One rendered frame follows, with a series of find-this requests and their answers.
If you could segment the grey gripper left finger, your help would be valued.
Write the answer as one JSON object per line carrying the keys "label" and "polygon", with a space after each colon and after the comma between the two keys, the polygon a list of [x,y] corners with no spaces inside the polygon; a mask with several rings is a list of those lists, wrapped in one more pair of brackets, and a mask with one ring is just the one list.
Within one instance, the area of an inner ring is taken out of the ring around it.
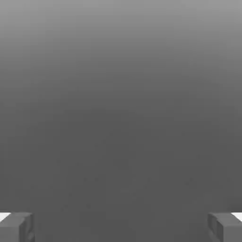
{"label": "grey gripper left finger", "polygon": [[35,242],[34,221],[30,212],[0,212],[0,242]]}

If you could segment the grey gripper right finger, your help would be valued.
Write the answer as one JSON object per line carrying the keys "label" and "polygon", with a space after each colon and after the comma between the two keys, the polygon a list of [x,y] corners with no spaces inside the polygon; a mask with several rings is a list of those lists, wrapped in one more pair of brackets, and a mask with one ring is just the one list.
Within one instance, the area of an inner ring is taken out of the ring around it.
{"label": "grey gripper right finger", "polygon": [[211,242],[242,242],[242,212],[208,213]]}

